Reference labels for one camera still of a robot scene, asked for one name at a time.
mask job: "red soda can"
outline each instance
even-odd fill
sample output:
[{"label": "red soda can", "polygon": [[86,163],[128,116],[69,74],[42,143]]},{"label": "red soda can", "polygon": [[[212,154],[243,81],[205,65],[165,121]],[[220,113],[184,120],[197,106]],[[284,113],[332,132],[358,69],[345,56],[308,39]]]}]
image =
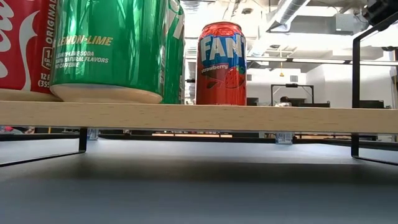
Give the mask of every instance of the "red soda can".
[{"label": "red soda can", "polygon": [[57,0],[0,0],[0,100],[54,101]]},{"label": "red soda can", "polygon": [[246,39],[239,25],[203,28],[197,55],[197,104],[246,105]]}]

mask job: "wooden plank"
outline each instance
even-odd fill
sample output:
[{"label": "wooden plank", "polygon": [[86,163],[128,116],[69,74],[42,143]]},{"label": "wooden plank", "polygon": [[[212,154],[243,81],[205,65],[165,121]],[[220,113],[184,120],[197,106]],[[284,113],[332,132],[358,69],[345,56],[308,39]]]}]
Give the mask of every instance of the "wooden plank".
[{"label": "wooden plank", "polygon": [[398,110],[0,101],[0,124],[398,133]]}]

